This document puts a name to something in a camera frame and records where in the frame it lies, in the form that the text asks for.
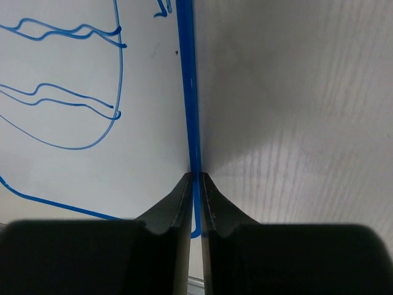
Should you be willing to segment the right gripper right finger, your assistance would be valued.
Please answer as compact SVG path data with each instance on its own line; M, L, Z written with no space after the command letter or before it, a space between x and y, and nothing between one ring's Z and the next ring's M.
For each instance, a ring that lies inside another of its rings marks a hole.
M391 294L392 260L360 224L262 224L200 175L206 294Z

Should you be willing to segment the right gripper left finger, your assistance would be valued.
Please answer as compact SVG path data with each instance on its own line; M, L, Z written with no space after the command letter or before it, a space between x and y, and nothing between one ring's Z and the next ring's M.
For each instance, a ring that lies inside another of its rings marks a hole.
M22 220L1 233L2 294L185 294L192 175L135 219Z

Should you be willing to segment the blue-framed small whiteboard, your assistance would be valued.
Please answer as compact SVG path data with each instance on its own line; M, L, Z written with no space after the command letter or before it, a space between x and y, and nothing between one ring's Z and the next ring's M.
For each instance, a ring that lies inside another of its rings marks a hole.
M1 223L133 219L190 170L190 1L1 2Z

